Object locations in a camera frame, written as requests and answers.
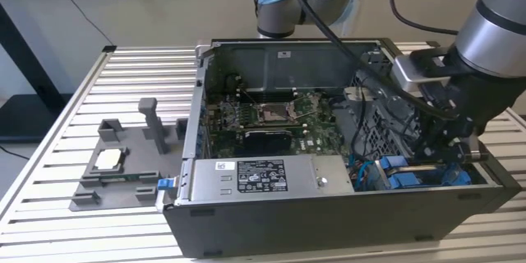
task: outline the white wall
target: white wall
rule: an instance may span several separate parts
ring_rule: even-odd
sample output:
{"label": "white wall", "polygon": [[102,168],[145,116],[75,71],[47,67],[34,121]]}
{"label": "white wall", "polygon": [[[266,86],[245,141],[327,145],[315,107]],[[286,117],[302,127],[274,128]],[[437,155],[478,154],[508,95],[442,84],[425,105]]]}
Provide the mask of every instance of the white wall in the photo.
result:
{"label": "white wall", "polygon": [[[106,39],[70,0],[0,0],[62,92],[74,92]],[[211,38],[250,38],[255,32],[253,0],[76,0],[94,23],[119,46],[193,45]],[[430,26],[460,29],[476,0],[397,0],[401,13]],[[393,17],[388,0],[362,0],[349,35],[396,41],[453,37],[410,28]],[[321,37],[313,26],[295,37]],[[31,92],[0,51],[0,97]]]}
{"label": "white wall", "polygon": [[[477,0],[396,0],[401,15],[424,25],[458,30]],[[362,0],[351,29],[354,36],[384,36],[394,41],[438,41],[448,46],[454,36],[430,33],[409,27],[394,17],[389,0]]]}
{"label": "white wall", "polygon": [[[253,0],[75,1],[119,46],[189,46],[201,39],[257,37]],[[70,0],[0,2],[59,90],[72,92],[109,44],[106,39]],[[321,34],[307,27],[298,36]],[[0,69],[11,66],[4,63]],[[2,75],[0,84],[10,79]]]}

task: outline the aluminum workbench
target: aluminum workbench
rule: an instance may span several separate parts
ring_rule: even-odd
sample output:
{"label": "aluminum workbench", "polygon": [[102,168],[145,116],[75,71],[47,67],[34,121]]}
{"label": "aluminum workbench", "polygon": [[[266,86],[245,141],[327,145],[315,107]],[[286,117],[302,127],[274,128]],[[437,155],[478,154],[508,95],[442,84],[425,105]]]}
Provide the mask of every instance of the aluminum workbench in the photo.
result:
{"label": "aluminum workbench", "polygon": [[[404,52],[424,42],[397,44]],[[0,202],[0,262],[187,262],[155,207],[71,212],[98,125],[119,118],[146,126],[137,111],[157,97],[166,124],[190,113],[193,47],[118,47],[103,53],[35,155]],[[526,123],[508,110],[482,136],[492,153],[526,187]],[[215,259],[219,262],[526,262],[526,192],[493,214],[469,218],[441,242]]]}

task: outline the warning label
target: warning label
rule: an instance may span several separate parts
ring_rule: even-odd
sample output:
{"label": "warning label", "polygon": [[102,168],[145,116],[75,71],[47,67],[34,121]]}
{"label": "warning label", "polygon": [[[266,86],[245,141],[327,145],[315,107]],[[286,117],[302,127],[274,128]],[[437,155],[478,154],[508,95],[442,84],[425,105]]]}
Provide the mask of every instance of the warning label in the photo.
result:
{"label": "warning label", "polygon": [[238,191],[289,191],[283,160],[238,161]]}

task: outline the silver robot arm segment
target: silver robot arm segment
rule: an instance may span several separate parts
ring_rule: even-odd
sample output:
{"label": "silver robot arm segment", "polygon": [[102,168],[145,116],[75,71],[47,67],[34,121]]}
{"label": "silver robot arm segment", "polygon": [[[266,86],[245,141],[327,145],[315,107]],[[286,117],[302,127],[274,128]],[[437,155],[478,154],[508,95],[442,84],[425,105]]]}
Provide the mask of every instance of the silver robot arm segment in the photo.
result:
{"label": "silver robot arm segment", "polygon": [[[307,0],[327,24],[342,15],[350,0]],[[285,38],[294,33],[294,27],[313,24],[297,0],[258,0],[258,32],[270,38]]]}

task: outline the blue latch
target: blue latch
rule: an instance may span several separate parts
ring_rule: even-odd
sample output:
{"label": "blue latch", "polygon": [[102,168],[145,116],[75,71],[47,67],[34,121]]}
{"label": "blue latch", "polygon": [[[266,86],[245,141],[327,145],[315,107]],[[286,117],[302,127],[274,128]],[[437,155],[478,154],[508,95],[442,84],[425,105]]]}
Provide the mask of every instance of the blue latch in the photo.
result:
{"label": "blue latch", "polygon": [[175,178],[161,179],[158,181],[158,190],[170,190],[175,188]]}

